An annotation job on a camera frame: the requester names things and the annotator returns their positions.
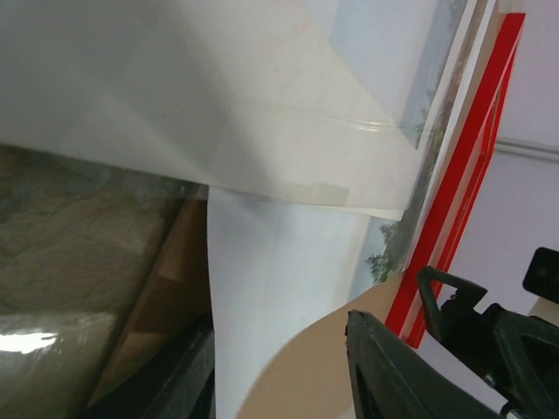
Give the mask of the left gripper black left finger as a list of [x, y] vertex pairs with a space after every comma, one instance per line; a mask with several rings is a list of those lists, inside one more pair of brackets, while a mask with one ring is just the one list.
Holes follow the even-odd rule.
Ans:
[[80, 416], [86, 419], [214, 418], [215, 333], [205, 314]]

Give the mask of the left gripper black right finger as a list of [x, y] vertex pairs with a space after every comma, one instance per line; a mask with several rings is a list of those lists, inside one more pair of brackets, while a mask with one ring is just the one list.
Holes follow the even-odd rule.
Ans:
[[498, 418], [404, 344], [368, 312], [346, 325], [349, 375], [357, 418]]

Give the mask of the red wooden picture frame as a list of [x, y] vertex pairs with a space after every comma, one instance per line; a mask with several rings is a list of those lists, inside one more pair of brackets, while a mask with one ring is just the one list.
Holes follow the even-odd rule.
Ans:
[[487, 59], [466, 97], [467, 116], [458, 124], [459, 137], [443, 164], [442, 179], [404, 273], [385, 325], [405, 343], [418, 348], [426, 325], [416, 275], [426, 265], [451, 267], [475, 200], [493, 156], [500, 118], [522, 28], [524, 12], [499, 13], [496, 36]]

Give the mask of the landscape photo with white mat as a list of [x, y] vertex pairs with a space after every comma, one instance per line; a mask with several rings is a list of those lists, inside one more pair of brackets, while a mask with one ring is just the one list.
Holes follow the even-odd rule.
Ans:
[[399, 268], [490, 1], [248, 1], [219, 64], [231, 111], [208, 198], [216, 413], [297, 334]]

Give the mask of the white passe-partout mat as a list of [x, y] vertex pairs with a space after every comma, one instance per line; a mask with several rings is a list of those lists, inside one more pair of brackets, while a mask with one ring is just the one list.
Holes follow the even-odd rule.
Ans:
[[471, 1], [4, 1], [1, 139], [404, 212]]

